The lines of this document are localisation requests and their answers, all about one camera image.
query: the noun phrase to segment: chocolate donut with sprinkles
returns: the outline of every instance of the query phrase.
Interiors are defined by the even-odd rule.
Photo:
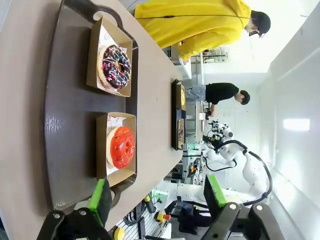
[[[97,72],[106,89],[123,89],[131,80],[131,64],[127,54],[117,45],[101,49]]]

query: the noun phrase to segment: black t-shirt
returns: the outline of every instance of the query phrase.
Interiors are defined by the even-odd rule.
[[[216,105],[221,100],[234,97],[238,92],[239,88],[232,83],[210,83],[205,86],[205,100]]]

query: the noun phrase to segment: man in black shirt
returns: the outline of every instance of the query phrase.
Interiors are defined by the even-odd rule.
[[[232,83],[220,82],[210,83],[208,85],[196,85],[185,91],[187,101],[207,101],[212,103],[210,107],[211,116],[215,114],[216,105],[219,101],[234,99],[246,105],[250,101],[250,95],[245,90],[239,90]]]

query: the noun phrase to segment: black tray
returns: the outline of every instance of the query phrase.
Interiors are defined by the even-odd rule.
[[[179,80],[174,80],[171,83],[171,146],[175,150],[183,150],[184,148],[177,147],[177,131],[178,131],[178,120],[184,119],[184,137],[183,143],[186,143],[186,129],[187,129],[187,121],[186,121],[186,111],[178,108],[177,104],[177,84],[180,83]]]
[[[118,27],[132,39],[131,97],[86,85],[91,27],[98,11],[112,15]],[[93,194],[97,184],[96,117],[108,112],[137,116],[137,90],[138,45],[124,30],[118,13],[89,0],[63,0],[53,34],[44,104],[45,157],[55,210],[63,210]],[[112,206],[136,178],[137,169],[111,188],[115,193]]]

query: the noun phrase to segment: man in yellow hoodie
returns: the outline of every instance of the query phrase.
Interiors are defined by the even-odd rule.
[[[271,24],[268,15],[242,0],[148,0],[136,6],[134,17],[162,49],[183,42],[184,61],[237,41],[243,29],[262,37]]]

